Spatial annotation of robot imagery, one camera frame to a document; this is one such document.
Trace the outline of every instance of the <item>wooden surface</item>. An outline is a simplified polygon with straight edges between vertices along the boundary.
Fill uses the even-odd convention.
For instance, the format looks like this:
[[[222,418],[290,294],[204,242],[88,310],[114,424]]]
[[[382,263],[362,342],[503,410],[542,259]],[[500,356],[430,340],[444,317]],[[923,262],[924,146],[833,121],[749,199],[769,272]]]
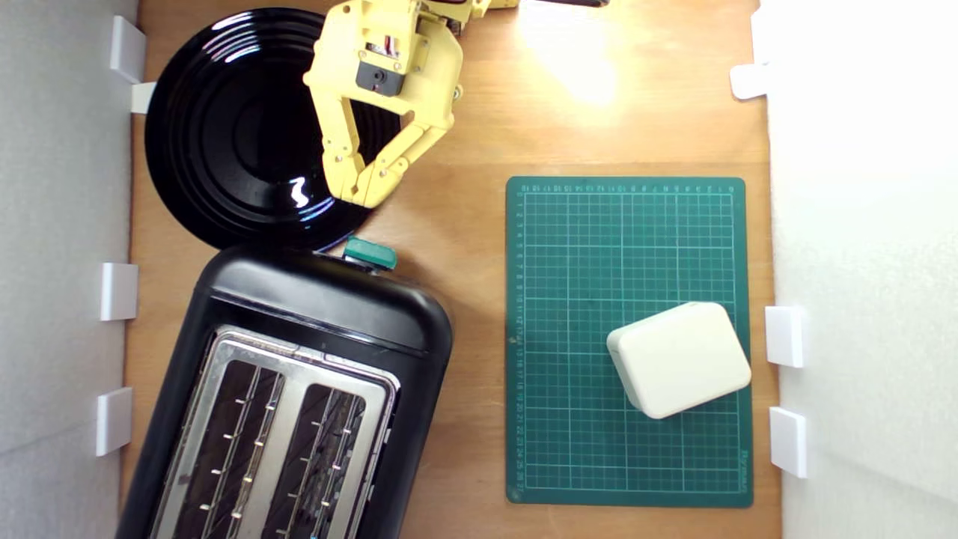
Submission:
[[[457,125],[362,230],[395,247],[399,272],[452,302],[456,343],[403,527],[406,538],[781,536],[769,464],[764,360],[772,302],[764,102],[737,103],[732,65],[751,60],[757,0],[613,0],[601,10],[523,0],[473,21]],[[142,0],[148,80],[195,31],[271,2]],[[331,2],[286,5],[324,11]],[[150,183],[143,119],[134,142],[131,258],[141,310],[128,325],[135,388],[124,490],[192,287],[213,250],[180,227]],[[748,509],[513,505],[505,496],[504,189],[510,176],[732,175],[748,186],[755,504]]]

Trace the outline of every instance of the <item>grid lines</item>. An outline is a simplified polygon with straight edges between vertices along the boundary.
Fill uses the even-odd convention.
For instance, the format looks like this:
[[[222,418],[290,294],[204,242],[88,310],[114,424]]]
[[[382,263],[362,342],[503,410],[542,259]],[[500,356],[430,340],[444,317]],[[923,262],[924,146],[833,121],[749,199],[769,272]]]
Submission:
[[[510,499],[751,504],[750,389],[653,420],[605,349],[616,327],[716,301],[747,354],[741,181],[519,176],[507,206]]]

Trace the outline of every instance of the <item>yellow robotic arm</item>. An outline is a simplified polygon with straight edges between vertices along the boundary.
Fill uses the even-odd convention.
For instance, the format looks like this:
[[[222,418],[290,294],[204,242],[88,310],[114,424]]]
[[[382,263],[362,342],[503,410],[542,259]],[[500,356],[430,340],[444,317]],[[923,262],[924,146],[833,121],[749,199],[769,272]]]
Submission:
[[[607,0],[546,0],[601,6]],[[337,199],[368,208],[396,189],[409,166],[454,123],[462,95],[463,51],[453,30],[486,10],[518,0],[347,0],[326,16],[316,41],[309,87],[323,132],[323,169]],[[405,115],[409,123],[366,163],[351,100]]]

